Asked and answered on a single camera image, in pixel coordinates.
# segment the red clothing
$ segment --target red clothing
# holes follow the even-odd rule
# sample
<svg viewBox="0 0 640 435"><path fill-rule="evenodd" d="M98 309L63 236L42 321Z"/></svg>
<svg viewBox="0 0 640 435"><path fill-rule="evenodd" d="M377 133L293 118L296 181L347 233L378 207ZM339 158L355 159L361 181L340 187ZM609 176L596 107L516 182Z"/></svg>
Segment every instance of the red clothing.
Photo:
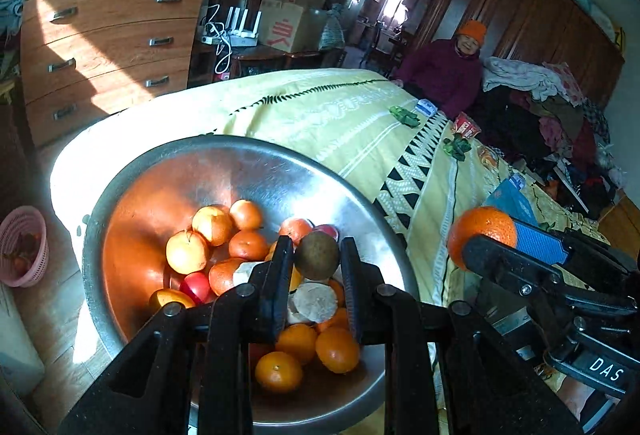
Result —
<svg viewBox="0 0 640 435"><path fill-rule="evenodd" d="M425 98L440 103L440 110L454 120L478 95L482 62L478 53L459 53L456 38L436 40L406 57L395 77L418 85Z"/></svg>

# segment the orange hat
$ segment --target orange hat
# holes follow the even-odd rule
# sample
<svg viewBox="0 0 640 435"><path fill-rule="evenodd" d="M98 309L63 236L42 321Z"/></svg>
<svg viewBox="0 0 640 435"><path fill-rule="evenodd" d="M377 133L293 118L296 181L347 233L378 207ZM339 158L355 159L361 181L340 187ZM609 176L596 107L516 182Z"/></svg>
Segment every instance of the orange hat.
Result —
<svg viewBox="0 0 640 435"><path fill-rule="evenodd" d="M460 27L458 34L464 34L475 38L480 45L484 43L484 35L486 34L486 25L477 20L469 20L465 25Z"/></svg>

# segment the pile of clothes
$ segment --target pile of clothes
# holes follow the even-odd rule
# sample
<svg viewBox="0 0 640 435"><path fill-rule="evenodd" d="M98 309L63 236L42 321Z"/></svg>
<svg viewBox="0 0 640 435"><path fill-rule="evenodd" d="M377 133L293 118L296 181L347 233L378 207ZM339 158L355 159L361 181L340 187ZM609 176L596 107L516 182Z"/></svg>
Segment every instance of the pile of clothes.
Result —
<svg viewBox="0 0 640 435"><path fill-rule="evenodd" d="M609 125L568 66L492 57L484 62L482 88L466 111L482 128L478 139L500 149L508 162L524 159L545 184L561 166L572 189L593 202L586 214L597 218L617 186L598 162L598 146L610 141ZM598 198L591 198L593 192Z"/></svg>

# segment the pink basket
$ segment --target pink basket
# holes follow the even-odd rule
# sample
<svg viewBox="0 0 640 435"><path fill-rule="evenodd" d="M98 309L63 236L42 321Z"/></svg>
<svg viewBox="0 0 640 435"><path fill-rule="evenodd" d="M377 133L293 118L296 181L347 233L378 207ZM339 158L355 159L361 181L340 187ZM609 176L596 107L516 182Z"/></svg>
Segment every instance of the pink basket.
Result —
<svg viewBox="0 0 640 435"><path fill-rule="evenodd" d="M1 256L11 253L22 233L40 234L40 248L31 269L18 278L14 265ZM49 261L49 245L47 244L47 226L42 214L33 206L20 206L14 209L0 224L0 280L9 287L31 287L43 277Z"/></svg>

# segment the blanket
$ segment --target blanket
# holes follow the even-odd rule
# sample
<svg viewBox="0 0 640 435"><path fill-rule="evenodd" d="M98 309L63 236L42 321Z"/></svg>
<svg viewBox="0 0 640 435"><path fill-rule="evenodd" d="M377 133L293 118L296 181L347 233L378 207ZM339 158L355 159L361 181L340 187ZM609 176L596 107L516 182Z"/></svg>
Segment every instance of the blanket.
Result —
<svg viewBox="0 0 640 435"><path fill-rule="evenodd" d="M545 101L549 96L560 95L571 102L560 76L550 69L519 60L489 57L484 61L482 90L488 92L500 85L529 91L533 99Z"/></svg>
<svg viewBox="0 0 640 435"><path fill-rule="evenodd" d="M417 128L389 113L394 105L413 110L416 102L380 75L344 69L268 73L168 94L73 139L50 177L52 204L81 261L84 216L138 155L211 132L274 142L333 170L373 203L406 249L420 299L446 306L462 297L464 285L463 271L447 255L449 228L514 169L500 162L498 170L487 170L476 140L464 162L446 155L442 141L452 133L441 112L420 115ZM604 239L594 222L560 208L529 178L523 193L539 222ZM364 421L367 433L383 432L377 415Z"/></svg>

